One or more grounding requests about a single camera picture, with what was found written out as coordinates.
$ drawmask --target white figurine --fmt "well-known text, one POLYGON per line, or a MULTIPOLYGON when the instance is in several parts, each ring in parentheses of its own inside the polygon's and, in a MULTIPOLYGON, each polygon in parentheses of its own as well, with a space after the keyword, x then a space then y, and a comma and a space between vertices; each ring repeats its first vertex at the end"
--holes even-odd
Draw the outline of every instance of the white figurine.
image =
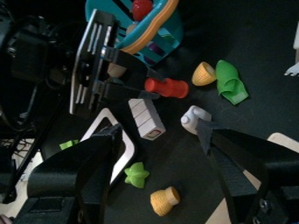
POLYGON ((182 117, 182 126, 194 134, 198 134, 196 125, 199 118, 211 121, 211 114, 202 108, 191 106, 182 117))

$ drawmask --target yellow toy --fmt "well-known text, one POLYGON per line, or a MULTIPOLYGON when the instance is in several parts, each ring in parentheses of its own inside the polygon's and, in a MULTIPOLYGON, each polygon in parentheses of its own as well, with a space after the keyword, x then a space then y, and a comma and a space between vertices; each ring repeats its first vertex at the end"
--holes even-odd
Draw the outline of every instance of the yellow toy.
POLYGON ((207 62, 203 61, 194 71, 191 82, 195 86, 202 87, 211 84, 215 80, 215 69, 207 62))
POLYGON ((151 204, 159 216, 167 215, 179 202, 180 195, 172 186, 151 194, 151 204))

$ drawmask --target white toy block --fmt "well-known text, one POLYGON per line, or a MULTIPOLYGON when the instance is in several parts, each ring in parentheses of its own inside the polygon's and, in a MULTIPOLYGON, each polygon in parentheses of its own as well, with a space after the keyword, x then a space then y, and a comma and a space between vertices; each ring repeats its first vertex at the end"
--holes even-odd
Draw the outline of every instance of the white toy block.
POLYGON ((147 109, 136 118, 135 118, 135 124, 139 128, 150 119, 152 118, 150 110, 147 109))
POLYGON ((194 134, 198 134, 196 125, 199 118, 211 121, 211 114, 202 108, 191 106, 182 117, 182 126, 194 134))
POLYGON ((131 99, 128 101, 128 106, 132 108, 139 102, 142 102, 143 99, 131 99))
POLYGON ((138 131, 142 138, 154 141, 164 133, 166 129, 162 122, 156 121, 155 119, 150 119, 138 128, 138 131))
POLYGON ((154 141, 164 133, 164 125, 156 113, 152 100, 131 99, 128 105, 140 137, 154 141))
POLYGON ((134 118, 136 118, 147 109, 155 111, 155 105, 152 103, 152 100, 142 99, 138 104, 136 104, 136 100, 140 100, 140 99, 132 99, 128 101, 128 105, 130 105, 130 108, 132 111, 134 118))

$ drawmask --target black table surface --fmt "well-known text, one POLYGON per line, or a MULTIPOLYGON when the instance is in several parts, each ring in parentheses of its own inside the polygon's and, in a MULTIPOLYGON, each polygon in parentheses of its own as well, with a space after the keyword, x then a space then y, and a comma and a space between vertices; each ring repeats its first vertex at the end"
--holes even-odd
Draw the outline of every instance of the black table surface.
MULTIPOLYGON (((280 132, 299 140, 299 77, 284 76, 295 64, 296 0, 184 0, 178 8, 184 37, 178 49, 155 67, 167 77, 187 81, 184 99, 154 101, 166 133, 154 141, 140 138, 127 101, 108 105, 136 145, 132 162, 144 162, 151 172, 144 189, 124 183, 126 174, 108 195, 106 223, 204 223, 223 193, 199 138, 182 126, 191 105, 210 111, 224 127, 267 139, 280 132), (239 71, 250 97, 234 106, 219 96, 216 83, 195 87, 192 72, 202 61, 214 67, 219 60, 239 71), (159 217, 150 204, 152 192, 174 186, 182 202, 159 217)), ((91 124, 67 112, 60 115, 44 143, 47 157, 59 144, 82 138, 91 124)))

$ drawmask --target green toy piece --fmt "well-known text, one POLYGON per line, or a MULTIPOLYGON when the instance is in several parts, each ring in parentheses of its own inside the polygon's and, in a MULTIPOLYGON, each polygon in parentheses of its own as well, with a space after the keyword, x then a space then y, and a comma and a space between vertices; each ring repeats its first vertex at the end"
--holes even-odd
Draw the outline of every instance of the green toy piece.
POLYGON ((130 168, 126 168, 126 183, 138 188, 146 187, 146 178, 150 172, 146 171, 143 162, 132 164, 130 168))
POLYGON ((239 79, 238 69, 226 61, 220 60, 216 65, 218 90, 230 102, 236 105, 248 98, 248 92, 239 79))
POLYGON ((78 144, 80 141, 79 140, 70 140, 67 143, 60 144, 60 149, 64 151, 68 149, 74 144, 78 144))

